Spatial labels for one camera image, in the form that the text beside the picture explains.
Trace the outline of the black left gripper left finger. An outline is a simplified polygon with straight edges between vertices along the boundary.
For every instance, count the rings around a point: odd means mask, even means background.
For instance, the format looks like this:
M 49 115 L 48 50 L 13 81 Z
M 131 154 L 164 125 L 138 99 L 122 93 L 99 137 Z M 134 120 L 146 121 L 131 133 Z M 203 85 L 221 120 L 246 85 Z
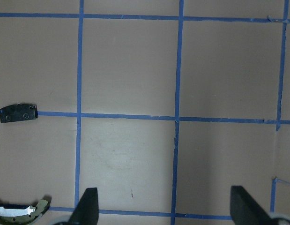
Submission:
M 68 220 L 69 225 L 96 225 L 99 219 L 98 192 L 87 188 Z

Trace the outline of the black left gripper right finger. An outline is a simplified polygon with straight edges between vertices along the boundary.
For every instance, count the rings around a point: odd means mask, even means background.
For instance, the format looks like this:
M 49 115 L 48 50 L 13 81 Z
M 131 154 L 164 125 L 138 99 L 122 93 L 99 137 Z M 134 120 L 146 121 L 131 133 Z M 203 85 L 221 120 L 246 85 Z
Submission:
M 272 221 L 243 186 L 231 186 L 230 216 L 235 225 L 269 225 Z

